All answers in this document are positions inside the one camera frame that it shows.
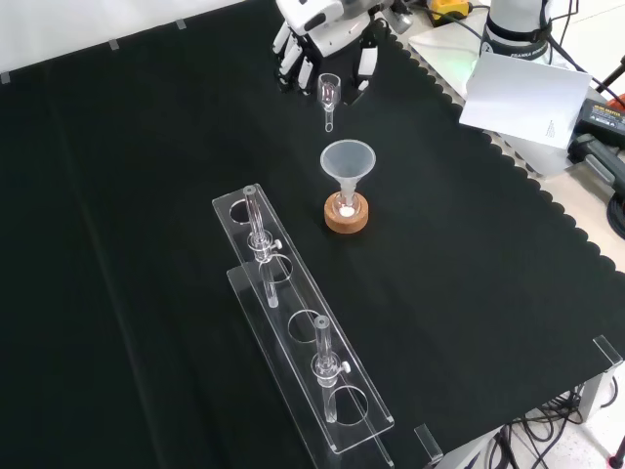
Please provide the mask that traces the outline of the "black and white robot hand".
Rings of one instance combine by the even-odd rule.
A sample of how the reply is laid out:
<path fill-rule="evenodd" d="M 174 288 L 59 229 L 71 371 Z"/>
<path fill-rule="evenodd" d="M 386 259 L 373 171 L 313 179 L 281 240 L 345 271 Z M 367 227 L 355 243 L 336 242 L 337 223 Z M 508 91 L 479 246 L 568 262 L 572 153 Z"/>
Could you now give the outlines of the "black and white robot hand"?
<path fill-rule="evenodd" d="M 318 78 L 341 78 L 342 100 L 355 103 L 371 84 L 378 61 L 374 19 L 393 14 L 390 1 L 278 1 L 283 23 L 273 39 L 275 77 L 283 91 L 314 94 Z"/>

